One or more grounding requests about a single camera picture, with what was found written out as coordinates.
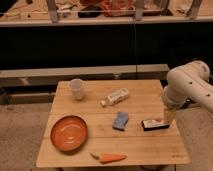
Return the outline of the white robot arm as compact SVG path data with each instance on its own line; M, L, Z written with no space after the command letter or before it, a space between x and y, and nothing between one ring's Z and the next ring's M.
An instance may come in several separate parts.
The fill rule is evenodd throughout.
M193 61L171 69L167 73L168 85L164 87L164 124L170 125L186 99L197 102L213 113L213 86L208 83L210 69L203 61Z

